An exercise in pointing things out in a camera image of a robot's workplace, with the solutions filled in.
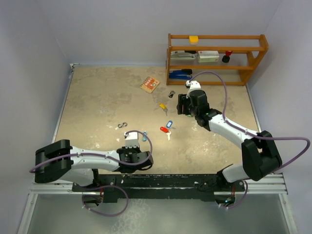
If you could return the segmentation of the teal carabiner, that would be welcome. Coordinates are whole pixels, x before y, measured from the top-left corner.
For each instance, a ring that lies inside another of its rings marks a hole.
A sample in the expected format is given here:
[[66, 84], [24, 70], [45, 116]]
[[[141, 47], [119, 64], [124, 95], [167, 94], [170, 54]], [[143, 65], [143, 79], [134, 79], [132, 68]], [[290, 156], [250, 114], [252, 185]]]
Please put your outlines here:
[[144, 132], [143, 132], [143, 137], [142, 137], [142, 141], [143, 141], [143, 142], [146, 142], [146, 141], [147, 141], [147, 137], [146, 137], [146, 136], [147, 136], [147, 132], [144, 131]]

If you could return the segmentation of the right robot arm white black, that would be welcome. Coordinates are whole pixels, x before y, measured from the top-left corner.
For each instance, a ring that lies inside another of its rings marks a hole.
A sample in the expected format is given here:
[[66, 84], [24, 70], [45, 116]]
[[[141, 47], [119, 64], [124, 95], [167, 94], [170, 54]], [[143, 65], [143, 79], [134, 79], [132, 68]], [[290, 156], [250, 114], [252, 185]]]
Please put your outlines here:
[[242, 153], [242, 163], [230, 165], [217, 173], [217, 186], [223, 191], [243, 179], [259, 181], [282, 165], [282, 159], [272, 135], [268, 131], [252, 131], [251, 135], [228, 124], [222, 112], [209, 106], [206, 93], [202, 90], [178, 95], [177, 113], [192, 115], [198, 125], [219, 134], [236, 145]]

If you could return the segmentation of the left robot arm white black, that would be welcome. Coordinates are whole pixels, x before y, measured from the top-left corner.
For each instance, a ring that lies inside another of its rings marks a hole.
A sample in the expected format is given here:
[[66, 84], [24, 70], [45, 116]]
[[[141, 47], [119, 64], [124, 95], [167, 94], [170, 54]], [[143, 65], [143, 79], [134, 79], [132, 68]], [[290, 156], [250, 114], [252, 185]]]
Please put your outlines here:
[[30, 173], [35, 174], [36, 183], [66, 180], [95, 191], [100, 187], [99, 169], [122, 174], [147, 170], [153, 166], [152, 152], [152, 145], [143, 152], [138, 144], [112, 151], [85, 150], [62, 139], [36, 150]]

